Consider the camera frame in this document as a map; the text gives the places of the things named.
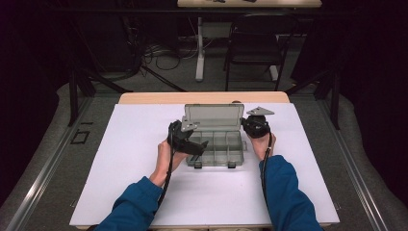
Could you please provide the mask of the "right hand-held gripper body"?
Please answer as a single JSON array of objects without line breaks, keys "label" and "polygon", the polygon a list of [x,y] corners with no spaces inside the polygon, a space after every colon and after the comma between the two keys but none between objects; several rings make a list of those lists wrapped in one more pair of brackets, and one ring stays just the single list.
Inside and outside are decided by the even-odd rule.
[{"label": "right hand-held gripper body", "polygon": [[273,111],[257,107],[248,111],[247,114],[247,126],[244,127],[244,131],[249,137],[257,139],[270,132],[266,116],[273,115]]}]

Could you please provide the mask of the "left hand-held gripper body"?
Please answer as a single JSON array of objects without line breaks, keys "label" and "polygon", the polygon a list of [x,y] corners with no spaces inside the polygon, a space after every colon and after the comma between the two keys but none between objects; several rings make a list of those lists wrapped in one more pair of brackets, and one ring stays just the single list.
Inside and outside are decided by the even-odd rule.
[{"label": "left hand-held gripper body", "polygon": [[201,156],[203,154],[203,144],[190,141],[192,133],[193,130],[183,131],[182,122],[175,120],[168,126],[166,141],[175,151],[192,156]]}]

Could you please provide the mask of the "grey plastic compartment box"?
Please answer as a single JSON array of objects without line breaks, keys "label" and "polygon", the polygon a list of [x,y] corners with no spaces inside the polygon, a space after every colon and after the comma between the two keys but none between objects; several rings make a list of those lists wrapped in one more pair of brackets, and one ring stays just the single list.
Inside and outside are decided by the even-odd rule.
[{"label": "grey plastic compartment box", "polygon": [[197,161],[187,159],[189,167],[235,168],[243,163],[241,118],[244,105],[186,104],[182,127],[193,130],[190,141],[209,141]]}]

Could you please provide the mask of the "person's right hand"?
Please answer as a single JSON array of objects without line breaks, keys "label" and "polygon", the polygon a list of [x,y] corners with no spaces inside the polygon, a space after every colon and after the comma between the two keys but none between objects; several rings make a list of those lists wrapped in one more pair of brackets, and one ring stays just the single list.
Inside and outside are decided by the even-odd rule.
[{"label": "person's right hand", "polygon": [[257,139],[250,139],[255,155],[259,160],[264,160],[265,156],[271,157],[276,142],[276,137],[273,133],[268,133]]}]

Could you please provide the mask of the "person's left hand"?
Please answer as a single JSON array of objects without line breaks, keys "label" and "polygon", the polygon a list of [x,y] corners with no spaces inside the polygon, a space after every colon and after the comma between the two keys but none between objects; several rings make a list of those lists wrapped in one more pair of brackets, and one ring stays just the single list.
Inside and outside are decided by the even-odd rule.
[{"label": "person's left hand", "polygon": [[156,186],[162,187],[165,183],[167,173],[174,171],[188,157],[186,153],[176,151],[171,155],[171,148],[167,141],[158,144],[157,162],[149,180]]}]

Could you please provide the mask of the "white board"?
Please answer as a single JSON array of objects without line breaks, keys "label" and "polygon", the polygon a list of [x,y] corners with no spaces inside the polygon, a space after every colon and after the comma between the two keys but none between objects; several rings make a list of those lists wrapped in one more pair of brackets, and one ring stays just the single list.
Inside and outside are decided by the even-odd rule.
[{"label": "white board", "polygon": [[[314,203],[317,220],[322,225],[339,222],[294,104],[267,103],[265,107],[277,137],[274,151],[295,168],[299,188]],[[181,104],[116,105],[70,225],[82,228],[99,223],[128,185],[149,175],[169,123],[183,112]],[[171,176],[153,227],[269,226],[258,159],[250,150],[243,156],[242,166],[234,169],[180,165]]]}]

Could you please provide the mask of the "black chair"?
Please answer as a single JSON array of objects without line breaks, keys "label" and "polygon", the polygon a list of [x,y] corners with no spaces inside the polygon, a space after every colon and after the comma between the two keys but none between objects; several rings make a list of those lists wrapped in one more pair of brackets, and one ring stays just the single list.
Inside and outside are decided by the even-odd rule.
[{"label": "black chair", "polygon": [[278,65],[275,90],[278,90],[289,43],[298,27],[291,14],[249,13],[234,20],[230,27],[224,61],[225,90],[229,90],[230,64]]}]

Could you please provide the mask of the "wooden desk with white legs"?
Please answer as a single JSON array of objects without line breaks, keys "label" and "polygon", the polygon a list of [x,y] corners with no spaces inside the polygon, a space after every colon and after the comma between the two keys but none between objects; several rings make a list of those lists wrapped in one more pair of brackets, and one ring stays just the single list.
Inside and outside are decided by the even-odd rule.
[{"label": "wooden desk with white legs", "polygon": [[[318,9],[322,5],[321,0],[177,0],[177,6],[184,10],[297,10]],[[218,39],[228,37],[227,22],[210,22],[202,16],[197,18],[197,66],[195,80],[201,82],[204,79],[205,48],[203,39]]]}]

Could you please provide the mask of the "black metal stand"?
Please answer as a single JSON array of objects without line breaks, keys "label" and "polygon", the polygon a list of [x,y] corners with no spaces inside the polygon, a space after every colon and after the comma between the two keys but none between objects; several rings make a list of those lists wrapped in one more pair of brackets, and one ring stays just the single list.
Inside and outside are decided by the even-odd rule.
[{"label": "black metal stand", "polygon": [[66,54],[70,63],[68,79],[70,119],[68,125],[72,126],[79,118],[78,90],[80,90],[85,97],[94,97],[96,89],[92,84],[93,80],[118,93],[130,92],[130,90],[120,87],[103,77],[95,67],[91,67],[87,64],[85,56],[80,52],[79,46],[75,44],[73,36],[64,36],[64,42],[66,43]]},{"label": "black metal stand", "polygon": [[285,91],[285,93],[287,95],[291,95],[316,81],[319,81],[319,85],[314,93],[316,99],[323,99],[327,95],[328,91],[331,90],[330,120],[334,127],[339,130],[340,126],[338,117],[341,76],[338,71],[330,69],[323,70],[306,81],[289,88]]}]

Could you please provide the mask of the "metal floor rail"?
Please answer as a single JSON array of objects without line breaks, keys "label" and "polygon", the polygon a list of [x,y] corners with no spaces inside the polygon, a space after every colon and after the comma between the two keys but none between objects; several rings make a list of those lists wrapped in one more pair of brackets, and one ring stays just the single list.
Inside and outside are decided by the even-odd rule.
[{"label": "metal floor rail", "polygon": [[22,231],[54,172],[63,159],[64,150],[77,131],[93,98],[81,100],[77,119],[68,126],[68,101],[59,103],[56,114],[47,128],[29,165],[24,170],[6,203],[0,208],[0,231]]},{"label": "metal floor rail", "polygon": [[363,179],[363,176],[357,167],[351,152],[345,143],[341,131],[337,130],[332,123],[329,106],[323,100],[318,100],[317,103],[331,134],[334,136],[336,143],[341,149],[347,174],[352,182],[357,196],[359,197],[360,203],[365,210],[373,231],[389,231],[389,228],[379,212],[379,209],[374,202],[370,190]]}]

